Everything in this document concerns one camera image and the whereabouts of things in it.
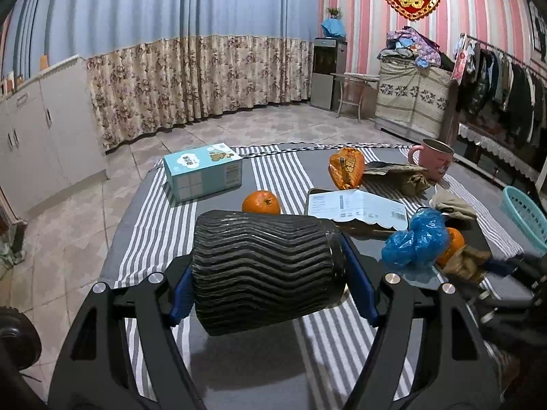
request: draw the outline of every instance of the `pink mug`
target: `pink mug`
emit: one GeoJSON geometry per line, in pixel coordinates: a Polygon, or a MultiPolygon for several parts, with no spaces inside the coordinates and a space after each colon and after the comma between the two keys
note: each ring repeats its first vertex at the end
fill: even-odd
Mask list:
{"type": "Polygon", "coordinates": [[[439,182],[452,163],[454,150],[441,141],[423,139],[421,145],[410,148],[410,164],[414,164],[412,156],[416,151],[419,151],[418,165],[426,168],[428,179],[435,183],[439,182]]]}

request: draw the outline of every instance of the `gray tablecloth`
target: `gray tablecloth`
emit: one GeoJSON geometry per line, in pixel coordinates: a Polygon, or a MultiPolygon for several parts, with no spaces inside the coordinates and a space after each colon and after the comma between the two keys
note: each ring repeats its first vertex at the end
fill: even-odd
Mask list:
{"type": "MultiPolygon", "coordinates": [[[[360,146],[366,161],[405,162],[408,147],[360,146]]],[[[192,248],[196,217],[211,209],[239,210],[255,190],[270,190],[280,200],[284,214],[302,214],[312,187],[335,189],[327,171],[333,149],[309,145],[274,145],[236,150],[242,156],[270,155],[243,161],[243,184],[238,189],[175,205],[161,165],[143,180],[124,214],[113,239],[101,280],[112,287],[133,285],[154,271],[163,271],[177,255],[192,248]],[[283,150],[299,148],[297,151],[283,150]]],[[[499,196],[482,189],[476,175],[454,164],[442,186],[471,203],[479,225],[495,256],[508,257],[533,250],[518,227],[499,209],[499,196]]],[[[410,214],[427,205],[424,198],[403,198],[379,184],[365,189],[401,200],[410,214]]],[[[363,254],[379,259],[384,241],[355,239],[363,254]]],[[[441,275],[433,268],[404,274],[408,281],[436,288],[441,275]]],[[[496,294],[523,297],[527,292],[514,282],[489,276],[485,282],[496,294]]],[[[127,319],[129,351],[137,386],[154,398],[135,319],[127,319]]],[[[407,359],[394,399],[408,394],[416,365],[421,322],[416,320],[407,359]]],[[[209,337],[194,311],[173,329],[190,375],[210,410],[257,407],[263,410],[342,408],[365,363],[375,330],[361,319],[351,296],[340,306],[291,322],[226,336],[209,337]]],[[[488,347],[496,355],[495,347],[488,347]]]]}

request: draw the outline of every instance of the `black wheel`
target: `black wheel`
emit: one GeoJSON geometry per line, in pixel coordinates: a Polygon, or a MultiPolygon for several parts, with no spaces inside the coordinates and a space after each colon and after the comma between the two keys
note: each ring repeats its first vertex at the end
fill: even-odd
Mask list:
{"type": "Polygon", "coordinates": [[[212,336],[314,313],[344,292],[331,221],[209,211],[196,222],[193,255],[196,314],[212,336]]]}
{"type": "Polygon", "coordinates": [[[16,308],[0,306],[0,341],[19,371],[34,365],[42,353],[42,343],[34,325],[16,308]]]}

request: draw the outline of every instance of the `barcode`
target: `barcode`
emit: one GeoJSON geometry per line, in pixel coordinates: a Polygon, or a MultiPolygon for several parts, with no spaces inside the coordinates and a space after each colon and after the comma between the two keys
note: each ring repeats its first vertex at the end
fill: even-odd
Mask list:
{"type": "Polygon", "coordinates": [[[396,211],[392,211],[391,216],[393,217],[393,219],[401,219],[401,220],[406,219],[406,216],[404,214],[398,213],[396,211]]]}
{"type": "Polygon", "coordinates": [[[224,176],[224,182],[226,186],[234,185],[240,182],[240,165],[235,163],[233,165],[226,165],[226,173],[224,176]]]}

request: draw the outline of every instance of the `floral curtain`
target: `floral curtain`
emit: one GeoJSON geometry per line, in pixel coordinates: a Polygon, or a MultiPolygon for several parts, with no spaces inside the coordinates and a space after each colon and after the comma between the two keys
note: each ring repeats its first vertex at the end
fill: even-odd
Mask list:
{"type": "Polygon", "coordinates": [[[211,35],[91,57],[91,100],[103,146],[211,114],[307,99],[312,54],[305,40],[211,35]]]}

